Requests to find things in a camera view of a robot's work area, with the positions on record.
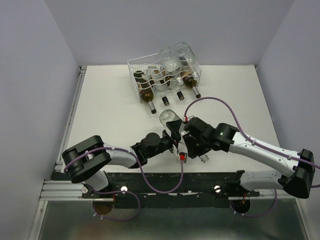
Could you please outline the frosted clear tall bottle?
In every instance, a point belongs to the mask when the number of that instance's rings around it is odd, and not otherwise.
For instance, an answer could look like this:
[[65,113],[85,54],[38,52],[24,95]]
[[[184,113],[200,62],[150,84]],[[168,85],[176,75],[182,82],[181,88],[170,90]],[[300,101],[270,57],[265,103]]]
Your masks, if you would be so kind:
[[[165,127],[165,130],[169,135],[171,135],[171,132],[167,129],[166,122],[175,121],[179,119],[181,118],[171,109],[166,109],[159,115],[159,121]],[[187,153],[187,158],[191,159],[191,150],[188,150],[187,144],[185,142],[185,140],[187,141],[191,140],[191,135],[186,130],[184,130],[184,128],[181,129],[180,135],[181,135],[181,139],[175,139],[176,141],[178,141],[178,150],[174,149],[174,152]]]

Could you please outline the clear bottle black cap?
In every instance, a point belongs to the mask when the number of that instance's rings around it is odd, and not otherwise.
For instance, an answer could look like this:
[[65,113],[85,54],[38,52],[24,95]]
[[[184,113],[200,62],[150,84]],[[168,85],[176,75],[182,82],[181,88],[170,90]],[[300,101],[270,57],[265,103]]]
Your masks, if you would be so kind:
[[185,99],[181,91],[181,86],[178,85],[174,76],[172,75],[167,76],[167,85],[168,85],[168,88],[177,95],[180,101],[183,101]]

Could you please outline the dark wine bottle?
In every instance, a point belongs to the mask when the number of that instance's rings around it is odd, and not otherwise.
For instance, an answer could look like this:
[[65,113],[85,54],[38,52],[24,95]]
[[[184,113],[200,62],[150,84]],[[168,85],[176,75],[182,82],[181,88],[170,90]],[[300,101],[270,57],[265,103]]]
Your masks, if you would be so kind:
[[157,110],[153,103],[155,96],[153,91],[151,90],[151,86],[149,85],[149,82],[146,79],[144,72],[141,70],[135,71],[133,73],[133,76],[139,90],[140,99],[143,102],[147,103],[149,110],[152,114],[156,114]]

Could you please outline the green wine bottle brown label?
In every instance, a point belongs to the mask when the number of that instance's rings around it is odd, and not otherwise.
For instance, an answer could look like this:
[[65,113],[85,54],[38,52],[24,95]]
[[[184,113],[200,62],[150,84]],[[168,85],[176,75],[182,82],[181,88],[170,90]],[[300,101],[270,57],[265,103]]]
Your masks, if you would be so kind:
[[199,99],[201,97],[201,94],[197,88],[197,81],[194,79],[192,73],[190,71],[182,71],[180,73],[180,76],[184,82],[184,84],[192,90],[195,97]]

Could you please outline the small bottle brown label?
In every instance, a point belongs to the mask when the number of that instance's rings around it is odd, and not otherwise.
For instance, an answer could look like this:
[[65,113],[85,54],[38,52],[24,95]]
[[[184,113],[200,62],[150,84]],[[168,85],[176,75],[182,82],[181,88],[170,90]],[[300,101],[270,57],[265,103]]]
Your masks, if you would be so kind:
[[157,69],[156,66],[149,66],[146,70],[146,73],[150,79],[150,84],[155,91],[157,97],[161,98],[163,104],[167,107],[170,105],[170,102],[167,98],[167,85],[163,79],[162,74]]

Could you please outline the clear bottle silver cap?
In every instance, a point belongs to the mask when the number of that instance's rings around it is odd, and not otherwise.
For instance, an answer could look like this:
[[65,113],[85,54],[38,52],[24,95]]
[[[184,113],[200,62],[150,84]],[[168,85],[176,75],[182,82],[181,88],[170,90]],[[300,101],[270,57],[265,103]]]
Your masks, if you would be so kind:
[[181,66],[179,58],[175,54],[174,49],[170,46],[166,46],[166,47],[162,48],[158,54],[159,54],[159,57],[160,57],[160,60],[163,64],[163,66],[165,67],[167,72],[170,75],[175,77],[178,85],[182,85],[183,79],[180,75],[180,72],[182,70],[182,66]]

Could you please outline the clear round bottle back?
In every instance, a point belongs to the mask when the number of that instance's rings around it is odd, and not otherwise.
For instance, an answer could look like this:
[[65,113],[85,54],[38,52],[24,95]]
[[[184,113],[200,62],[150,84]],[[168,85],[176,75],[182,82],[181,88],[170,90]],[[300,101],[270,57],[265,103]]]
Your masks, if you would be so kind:
[[190,46],[186,42],[179,42],[175,45],[174,50],[181,66],[185,70],[189,70],[194,79],[199,79],[200,75],[197,71],[197,60]]

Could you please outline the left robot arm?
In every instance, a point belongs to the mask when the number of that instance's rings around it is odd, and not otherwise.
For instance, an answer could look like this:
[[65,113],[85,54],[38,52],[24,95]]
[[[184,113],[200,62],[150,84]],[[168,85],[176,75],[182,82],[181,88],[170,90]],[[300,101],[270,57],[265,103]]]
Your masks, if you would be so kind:
[[146,165],[150,158],[165,151],[177,150],[182,123],[181,119],[169,120],[164,124],[167,129],[162,131],[162,137],[151,132],[128,149],[106,144],[99,135],[91,136],[62,153],[64,172],[73,184],[84,183],[99,197],[107,197],[111,185],[102,167],[113,165],[138,169]]

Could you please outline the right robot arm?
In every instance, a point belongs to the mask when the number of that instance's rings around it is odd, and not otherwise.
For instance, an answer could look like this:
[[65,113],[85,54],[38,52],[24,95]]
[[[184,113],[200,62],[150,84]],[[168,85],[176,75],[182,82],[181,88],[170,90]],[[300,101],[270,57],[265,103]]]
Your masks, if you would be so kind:
[[307,149],[299,152],[283,149],[260,140],[245,138],[238,128],[227,123],[217,127],[198,117],[187,121],[183,140],[190,158],[201,157],[209,151],[224,151],[245,156],[266,166],[268,171],[244,171],[230,183],[230,191],[241,196],[247,191],[273,189],[307,199],[315,174],[314,156]]

